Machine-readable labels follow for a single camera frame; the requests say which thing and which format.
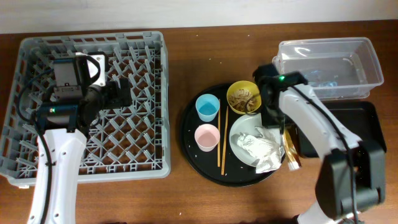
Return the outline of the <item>white plate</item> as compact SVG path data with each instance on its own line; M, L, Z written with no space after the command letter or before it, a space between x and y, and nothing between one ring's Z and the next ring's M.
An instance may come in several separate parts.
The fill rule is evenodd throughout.
M237 145L238 136L240 133L247 133L257 135L255 130L256 126L262 126L261 115L257 114L254 116L244 115L238 118L231 127L229 133L229 143L234 155L244 164L255 167L255 159L249 155L248 152L244 151L243 148ZM279 128L266 128L275 135L276 141L280 144L280 150L284 156L284 149L282 146L282 140Z

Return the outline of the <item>white napkin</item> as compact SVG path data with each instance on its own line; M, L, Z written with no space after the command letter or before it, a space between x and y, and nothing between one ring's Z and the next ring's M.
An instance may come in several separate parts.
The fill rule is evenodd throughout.
M257 174L279 169L283 153L275 135L262 126L256 126L255 130L257 135L240 133L237 145L255 159Z

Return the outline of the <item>food scraps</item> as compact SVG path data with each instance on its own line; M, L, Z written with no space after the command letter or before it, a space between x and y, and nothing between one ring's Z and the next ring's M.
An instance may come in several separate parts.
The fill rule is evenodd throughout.
M256 97L245 89L239 89L230 94L228 101L232 108L240 113L249 113L257 108Z

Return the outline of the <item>yellow bowl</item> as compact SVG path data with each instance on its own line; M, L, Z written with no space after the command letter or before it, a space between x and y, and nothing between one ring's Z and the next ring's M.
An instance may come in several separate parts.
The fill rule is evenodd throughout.
M232 106L230 105L230 103L228 101L228 97L230 94L232 94L233 92L235 92L236 90L239 90L239 89L249 90L256 97L256 100L257 100L256 110L249 112L249 113L240 113L232 108ZM259 92L257 85L253 82L246 81L246 80L234 82L227 90L226 99L229 104L229 107L237 114L255 115L258 112L259 108L261 107L261 96L260 96L260 92Z

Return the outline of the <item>wooden chopstick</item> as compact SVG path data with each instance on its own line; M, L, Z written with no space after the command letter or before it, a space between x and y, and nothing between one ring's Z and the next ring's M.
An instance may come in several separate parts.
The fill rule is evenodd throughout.
M221 101L220 99L218 99L218 124L217 124L217 128L218 128L218 134L219 134L219 138L218 138L218 145L217 145L217 166L221 167Z
M226 161L226 140L228 133L228 118L229 118L229 106L226 107L225 122L224 122L224 136L223 136L223 153L221 160L221 175L224 175L225 161Z

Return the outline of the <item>gold snack wrapper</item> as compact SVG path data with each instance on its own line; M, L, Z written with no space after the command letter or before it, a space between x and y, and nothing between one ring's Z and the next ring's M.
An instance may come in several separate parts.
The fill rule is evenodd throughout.
M282 140L284 144L285 155L288 160L289 170L293 171L300 169L302 165L300 163L299 155L295 149L290 134L286 129L284 129Z

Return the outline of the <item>light blue cup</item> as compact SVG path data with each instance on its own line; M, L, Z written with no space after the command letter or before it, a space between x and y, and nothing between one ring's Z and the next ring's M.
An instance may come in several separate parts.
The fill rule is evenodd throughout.
M197 98L195 108L202 121L210 122L219 112L220 101L215 95L204 94Z

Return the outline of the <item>pink cup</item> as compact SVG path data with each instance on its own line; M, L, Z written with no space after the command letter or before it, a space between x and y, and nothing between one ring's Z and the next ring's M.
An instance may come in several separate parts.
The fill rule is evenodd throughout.
M203 152L210 152L218 145L218 128L212 124L197 127L194 134L195 142Z

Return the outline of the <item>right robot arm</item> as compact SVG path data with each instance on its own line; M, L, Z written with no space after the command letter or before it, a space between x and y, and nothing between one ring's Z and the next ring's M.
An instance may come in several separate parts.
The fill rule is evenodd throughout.
M322 160L316 202L294 223L360 223L358 215L385 201L384 149L346 128L318 99L300 72L280 74L273 64L253 72L262 116L280 126L289 118Z

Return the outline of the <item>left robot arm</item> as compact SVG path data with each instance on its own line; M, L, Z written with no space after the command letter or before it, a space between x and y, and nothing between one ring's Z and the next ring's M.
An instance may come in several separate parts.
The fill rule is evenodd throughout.
M131 105L129 82L107 81L104 52L54 60L55 84L30 117L39 161L29 223L74 223L78 173L92 122L101 110Z

